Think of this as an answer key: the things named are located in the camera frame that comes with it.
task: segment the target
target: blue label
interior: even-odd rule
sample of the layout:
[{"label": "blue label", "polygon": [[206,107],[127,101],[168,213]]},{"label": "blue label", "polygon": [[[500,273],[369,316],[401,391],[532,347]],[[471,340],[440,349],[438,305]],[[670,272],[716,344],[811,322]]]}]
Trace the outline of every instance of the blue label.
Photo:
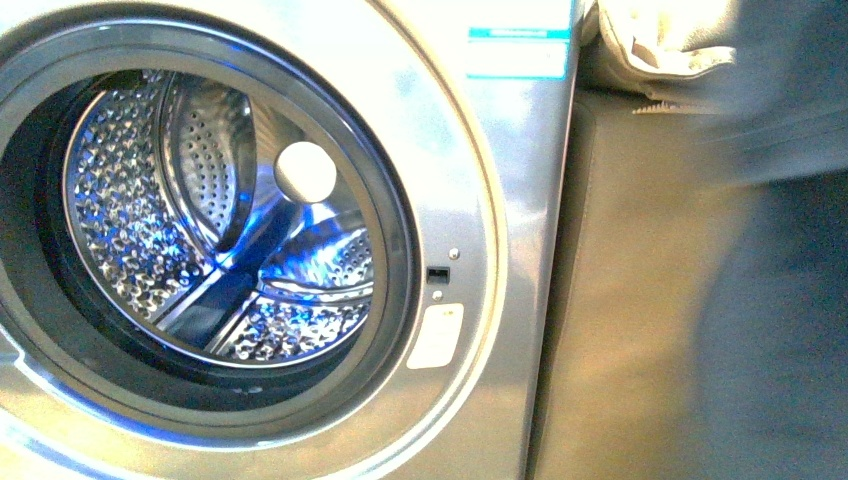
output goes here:
[{"label": "blue label", "polygon": [[547,30],[542,28],[471,28],[469,39],[518,39],[555,40],[568,42],[571,39],[571,29]]}]

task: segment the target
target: stainless steel drum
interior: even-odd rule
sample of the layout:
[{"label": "stainless steel drum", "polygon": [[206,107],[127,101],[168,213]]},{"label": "stainless steel drum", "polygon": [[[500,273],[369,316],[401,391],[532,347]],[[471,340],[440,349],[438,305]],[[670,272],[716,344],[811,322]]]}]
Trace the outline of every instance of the stainless steel drum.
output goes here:
[{"label": "stainless steel drum", "polygon": [[[73,244],[103,295],[163,345],[214,364],[282,367],[344,342],[368,317],[371,246],[331,160],[308,154],[324,150],[238,90],[129,74],[131,88],[98,93],[81,115],[62,169]],[[311,203],[308,183],[325,185]],[[223,309],[192,309],[231,275],[254,285]]]}]

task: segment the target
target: gray washing machine panel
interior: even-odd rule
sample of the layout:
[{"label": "gray washing machine panel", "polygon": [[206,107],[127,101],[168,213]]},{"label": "gray washing machine panel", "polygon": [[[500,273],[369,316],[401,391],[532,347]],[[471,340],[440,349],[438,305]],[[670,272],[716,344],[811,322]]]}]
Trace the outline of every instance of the gray washing machine panel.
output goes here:
[{"label": "gray washing machine panel", "polygon": [[[4,13],[4,150],[33,99],[54,93],[57,77],[75,76],[62,78],[67,85],[109,71],[117,60],[104,53],[266,92],[261,73],[225,58],[185,58],[167,38],[137,33],[145,27],[190,30],[272,59],[285,52],[306,65],[384,150],[408,208],[418,286],[397,354],[376,380],[333,403],[333,388],[357,367],[343,360],[283,407],[250,412],[257,422],[291,418],[292,428],[216,436],[232,426],[229,414],[159,405],[90,375],[61,349],[46,365],[32,345],[50,350],[52,341],[32,326],[32,298],[12,285],[14,262],[0,258],[0,314],[19,329],[4,328],[0,346],[7,477],[54,467],[83,478],[523,475],[573,81],[571,5],[424,3],[121,2],[141,5],[124,18],[104,8],[113,2],[34,1]],[[110,13],[100,18],[98,9]],[[78,48],[71,70],[61,56],[26,53],[41,43],[22,43],[80,30],[99,37]],[[159,50],[145,56],[151,45]],[[444,267],[446,284],[430,271]],[[375,284],[388,281],[375,273]],[[379,296],[375,304],[380,312]],[[352,351],[367,351],[365,340]],[[334,408],[316,415],[320,402]]]}]

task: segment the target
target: metallic silver surface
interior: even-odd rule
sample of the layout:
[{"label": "metallic silver surface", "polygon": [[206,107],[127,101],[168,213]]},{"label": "metallic silver surface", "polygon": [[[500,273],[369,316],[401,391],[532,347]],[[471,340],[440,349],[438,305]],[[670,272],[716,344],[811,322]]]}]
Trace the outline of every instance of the metallic silver surface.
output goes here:
[{"label": "metallic silver surface", "polygon": [[[381,4],[366,2],[338,1],[331,7],[308,0],[156,3],[211,16],[219,26],[238,25],[280,46],[332,85],[375,133],[406,194],[418,240],[422,288],[413,299],[409,340],[391,374],[354,404],[314,419],[307,429],[239,443],[174,439],[127,423],[120,414],[95,410],[4,336],[0,351],[8,352],[2,358],[9,360],[0,364],[0,406],[14,425],[27,426],[26,436],[7,441],[24,448],[48,445],[38,450],[42,458],[77,470],[80,464],[89,465],[115,477],[520,478],[569,83],[466,82],[463,47],[470,26],[542,21],[559,27],[567,21],[568,6],[542,0],[398,2],[397,11],[413,20],[407,24]],[[0,32],[65,5],[61,0],[21,4],[0,19]],[[428,50],[419,44],[422,40],[438,45]],[[0,83],[0,100],[7,94]],[[21,118],[10,114],[4,120],[0,138]],[[256,130],[261,137],[262,127],[257,124]],[[260,141],[257,189],[263,165],[270,165],[263,164],[263,157],[279,153],[263,155],[263,148]],[[264,149],[273,152],[276,147]],[[276,189],[273,174],[264,175]],[[262,204],[272,211],[279,208],[275,202]],[[444,265],[452,248],[462,256],[451,262],[451,283],[427,285],[427,266]],[[4,275],[0,268],[0,279]],[[374,279],[376,284],[381,280]],[[464,307],[455,354],[444,367],[408,369],[423,312],[434,304],[436,291]],[[3,308],[13,315],[25,312],[22,304],[11,301]],[[265,325],[270,320],[275,328],[282,326],[284,322],[275,322],[286,315],[274,309],[273,320],[266,317]],[[75,372],[84,367],[68,361],[67,368]],[[296,397],[290,408],[298,412],[306,402],[307,397]],[[209,424],[227,421],[215,414],[203,419]]]},{"label": "metallic silver surface", "polygon": [[256,184],[256,137],[247,96],[193,75],[169,75],[162,168],[182,218],[207,251],[241,236]]},{"label": "metallic silver surface", "polygon": [[66,215],[101,291],[150,321],[211,267],[168,208],[151,132],[164,80],[100,95],[83,114],[65,160]]},{"label": "metallic silver surface", "polygon": [[[263,155],[297,136],[282,115],[255,111]],[[226,252],[229,246],[249,251],[257,241],[245,232],[254,193],[260,213],[263,200],[281,201],[261,191],[267,184],[257,188],[252,113],[245,94],[171,72],[148,71],[137,88],[98,95],[65,158],[65,213],[89,274],[143,331],[209,363],[269,368],[312,359],[349,338],[368,316],[374,271],[355,202],[341,204],[351,210],[340,214],[324,206],[329,219],[315,223],[313,215],[289,236],[270,226],[285,211],[253,218],[252,230],[284,239],[256,272],[255,292],[223,327],[207,327],[220,330],[209,332],[214,338],[202,352],[161,333],[177,330],[180,315],[229,274],[216,265],[221,250],[235,269],[240,252]],[[335,165],[326,162],[335,186]],[[250,241],[236,242],[242,237]]]}]

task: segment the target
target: sticker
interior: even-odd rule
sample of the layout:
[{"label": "sticker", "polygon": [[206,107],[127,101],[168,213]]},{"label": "sticker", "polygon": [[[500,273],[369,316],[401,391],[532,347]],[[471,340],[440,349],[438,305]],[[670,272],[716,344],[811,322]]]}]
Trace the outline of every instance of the sticker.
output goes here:
[{"label": "sticker", "polygon": [[406,367],[419,368],[444,367],[453,359],[459,332],[462,329],[462,314],[465,308],[461,303],[433,305],[424,310],[421,331]]},{"label": "sticker", "polygon": [[571,30],[471,28],[470,78],[565,79]]}]

